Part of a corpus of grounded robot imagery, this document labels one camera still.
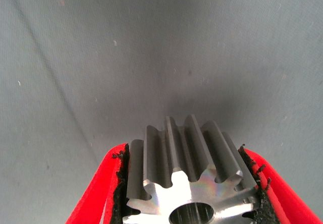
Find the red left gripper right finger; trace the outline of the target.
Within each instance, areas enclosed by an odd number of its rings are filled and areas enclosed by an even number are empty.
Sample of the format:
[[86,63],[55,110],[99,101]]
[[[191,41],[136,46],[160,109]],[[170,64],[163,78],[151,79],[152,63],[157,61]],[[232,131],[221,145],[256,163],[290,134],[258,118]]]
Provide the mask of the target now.
[[243,146],[238,151],[258,184],[259,208],[247,214],[254,223],[322,223],[269,162]]

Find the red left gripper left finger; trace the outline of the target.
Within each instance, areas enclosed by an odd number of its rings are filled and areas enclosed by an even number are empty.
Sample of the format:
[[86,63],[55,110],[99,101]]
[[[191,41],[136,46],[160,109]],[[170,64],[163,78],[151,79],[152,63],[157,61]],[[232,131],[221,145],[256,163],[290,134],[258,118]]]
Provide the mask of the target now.
[[129,144],[110,149],[66,223],[122,223],[128,161]]

